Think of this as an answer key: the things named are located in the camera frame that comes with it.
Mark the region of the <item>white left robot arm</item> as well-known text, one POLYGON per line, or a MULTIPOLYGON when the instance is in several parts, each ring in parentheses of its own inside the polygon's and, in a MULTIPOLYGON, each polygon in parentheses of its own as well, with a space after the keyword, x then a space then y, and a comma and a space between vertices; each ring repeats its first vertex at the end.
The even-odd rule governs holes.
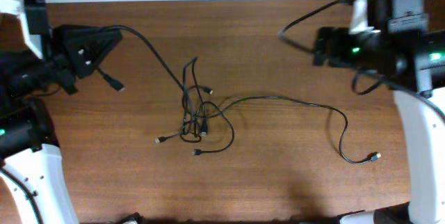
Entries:
POLYGON ((76 80, 97 71, 122 34, 94 26, 52 29, 45 0, 1 0, 1 14, 19 20, 27 46, 1 51, 1 178, 23 223, 78 223, 42 98, 52 84, 76 93, 76 80))

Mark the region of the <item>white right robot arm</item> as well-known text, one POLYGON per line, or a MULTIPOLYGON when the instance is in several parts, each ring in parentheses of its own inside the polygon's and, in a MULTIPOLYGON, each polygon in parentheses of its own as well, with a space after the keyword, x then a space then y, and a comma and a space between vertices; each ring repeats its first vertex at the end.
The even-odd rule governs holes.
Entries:
POLYGON ((423 0, 345 0, 348 28, 318 30, 314 64, 354 69, 389 86, 403 123, 409 202, 339 223, 444 222, 444 32, 428 29, 423 0))

